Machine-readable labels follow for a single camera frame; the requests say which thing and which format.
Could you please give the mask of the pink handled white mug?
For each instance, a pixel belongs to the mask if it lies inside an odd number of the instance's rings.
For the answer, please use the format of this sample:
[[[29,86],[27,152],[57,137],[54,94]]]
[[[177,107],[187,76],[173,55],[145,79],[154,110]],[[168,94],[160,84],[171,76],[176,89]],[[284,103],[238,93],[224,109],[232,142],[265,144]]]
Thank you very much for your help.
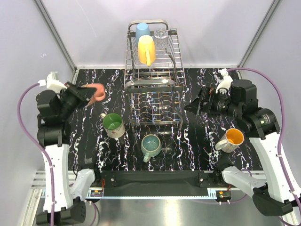
[[[86,84],[82,87],[88,87],[88,88],[96,88],[96,92],[94,93],[94,96],[90,99],[87,106],[92,105],[95,102],[103,101],[106,97],[105,93],[105,87],[101,83],[92,83],[92,84]]]

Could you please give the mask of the green interior white mug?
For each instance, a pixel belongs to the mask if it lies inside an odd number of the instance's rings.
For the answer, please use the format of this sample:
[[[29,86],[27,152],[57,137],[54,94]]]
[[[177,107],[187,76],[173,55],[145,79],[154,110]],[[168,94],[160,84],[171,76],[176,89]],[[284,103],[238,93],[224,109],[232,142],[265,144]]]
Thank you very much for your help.
[[[122,117],[117,113],[101,113],[103,127],[108,136],[114,139],[121,138],[125,133],[125,125]]]

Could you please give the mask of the pale yellow mug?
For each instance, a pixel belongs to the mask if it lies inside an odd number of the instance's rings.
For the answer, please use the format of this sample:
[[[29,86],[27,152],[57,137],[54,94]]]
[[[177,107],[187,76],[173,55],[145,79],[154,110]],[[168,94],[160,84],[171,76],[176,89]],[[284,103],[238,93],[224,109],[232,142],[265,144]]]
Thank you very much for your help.
[[[143,35],[138,41],[138,59],[140,63],[148,67],[156,60],[156,48],[153,38],[150,35]]]

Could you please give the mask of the clear glass tumbler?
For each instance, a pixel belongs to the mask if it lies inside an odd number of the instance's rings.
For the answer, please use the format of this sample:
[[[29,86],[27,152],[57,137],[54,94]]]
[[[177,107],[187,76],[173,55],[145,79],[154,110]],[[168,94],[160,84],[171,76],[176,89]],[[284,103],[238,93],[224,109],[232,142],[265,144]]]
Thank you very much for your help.
[[[158,49],[165,49],[167,47],[168,32],[165,29],[159,29],[154,32],[154,42]]]

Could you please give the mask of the light blue plastic cup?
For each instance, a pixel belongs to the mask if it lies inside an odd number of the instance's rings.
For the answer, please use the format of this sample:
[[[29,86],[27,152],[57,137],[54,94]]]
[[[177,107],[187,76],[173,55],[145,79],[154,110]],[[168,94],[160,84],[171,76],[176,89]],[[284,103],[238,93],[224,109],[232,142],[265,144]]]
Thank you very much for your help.
[[[149,26],[147,23],[139,23],[136,27],[135,31],[135,38],[136,38],[136,44],[138,45],[139,38],[144,36],[144,35],[149,35],[151,36],[151,32],[149,29]]]

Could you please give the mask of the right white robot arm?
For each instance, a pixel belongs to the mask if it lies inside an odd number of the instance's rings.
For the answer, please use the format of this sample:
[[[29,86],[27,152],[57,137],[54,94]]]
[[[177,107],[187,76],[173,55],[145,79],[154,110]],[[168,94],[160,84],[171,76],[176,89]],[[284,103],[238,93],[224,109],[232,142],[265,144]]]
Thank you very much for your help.
[[[215,164],[212,175],[218,187],[232,185],[252,198],[257,210],[265,216],[285,216],[301,200],[301,190],[292,191],[283,166],[285,156],[279,154],[280,126],[275,114],[258,106],[257,87],[250,80],[235,80],[217,89],[202,87],[197,97],[185,106],[188,112],[200,116],[231,116],[238,128],[229,129],[215,145],[217,151],[231,153],[249,138],[255,147],[265,173],[265,179],[255,179],[237,169],[227,160]]]

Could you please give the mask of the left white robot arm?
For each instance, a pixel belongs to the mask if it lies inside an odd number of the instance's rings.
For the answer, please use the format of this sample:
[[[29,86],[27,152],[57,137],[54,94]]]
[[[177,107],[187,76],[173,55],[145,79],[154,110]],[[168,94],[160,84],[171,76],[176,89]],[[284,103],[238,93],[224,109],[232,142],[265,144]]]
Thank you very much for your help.
[[[96,88],[78,87],[67,82],[60,89],[47,89],[36,96],[37,140],[43,148],[46,193],[43,212],[36,216],[39,226],[81,224],[86,219],[85,199],[90,187],[101,182],[93,169],[81,169],[73,185],[69,184],[68,154],[71,126],[69,117],[85,107]]]

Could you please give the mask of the orange interior white mug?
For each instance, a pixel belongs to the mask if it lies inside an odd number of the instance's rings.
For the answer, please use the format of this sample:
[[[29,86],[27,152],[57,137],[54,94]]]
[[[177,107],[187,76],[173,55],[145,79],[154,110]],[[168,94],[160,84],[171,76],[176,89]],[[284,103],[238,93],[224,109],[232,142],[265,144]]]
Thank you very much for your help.
[[[220,141],[215,144],[215,149],[225,153],[231,153],[235,151],[243,142],[243,133],[238,129],[232,128],[227,130]]]

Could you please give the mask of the teal glazed ceramic mug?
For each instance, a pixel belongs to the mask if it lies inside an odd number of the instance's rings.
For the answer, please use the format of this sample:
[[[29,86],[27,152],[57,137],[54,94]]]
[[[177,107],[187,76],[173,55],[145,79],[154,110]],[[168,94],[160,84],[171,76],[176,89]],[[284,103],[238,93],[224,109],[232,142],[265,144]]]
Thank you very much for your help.
[[[141,141],[141,151],[144,154],[143,161],[148,162],[150,158],[157,156],[161,152],[162,143],[154,134],[146,135]]]

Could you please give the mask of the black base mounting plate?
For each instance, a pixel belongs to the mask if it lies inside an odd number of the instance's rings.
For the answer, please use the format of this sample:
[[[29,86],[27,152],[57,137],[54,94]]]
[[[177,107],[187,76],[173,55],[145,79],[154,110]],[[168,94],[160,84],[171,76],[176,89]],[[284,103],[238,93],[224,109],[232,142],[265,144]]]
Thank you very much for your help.
[[[97,171],[96,181],[104,180],[107,187],[129,184],[184,184],[197,187],[228,188],[215,171]]]

